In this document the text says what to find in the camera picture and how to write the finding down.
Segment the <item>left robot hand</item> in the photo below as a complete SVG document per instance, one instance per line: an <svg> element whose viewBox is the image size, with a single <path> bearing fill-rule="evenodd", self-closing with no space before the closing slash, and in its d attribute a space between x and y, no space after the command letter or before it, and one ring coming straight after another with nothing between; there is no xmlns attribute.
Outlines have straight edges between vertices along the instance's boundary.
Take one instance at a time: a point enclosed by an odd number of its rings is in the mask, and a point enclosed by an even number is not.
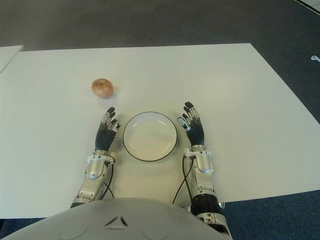
<svg viewBox="0 0 320 240"><path fill-rule="evenodd" d="M120 122L115 119L116 112L114 107L110 107L102 116L95 137L95 151L109 151L117 131L120 129Z"/></svg>

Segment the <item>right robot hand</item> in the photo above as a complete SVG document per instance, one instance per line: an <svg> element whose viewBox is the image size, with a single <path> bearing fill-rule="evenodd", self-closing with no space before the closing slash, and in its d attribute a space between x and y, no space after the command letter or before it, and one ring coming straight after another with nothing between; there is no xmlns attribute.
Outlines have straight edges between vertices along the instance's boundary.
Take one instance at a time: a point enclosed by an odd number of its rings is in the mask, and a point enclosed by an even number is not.
<svg viewBox="0 0 320 240"><path fill-rule="evenodd" d="M190 145L204 146L205 133L198 111L190 101L184 103L183 109L185 113L178 117L177 121L186 132Z"/></svg>

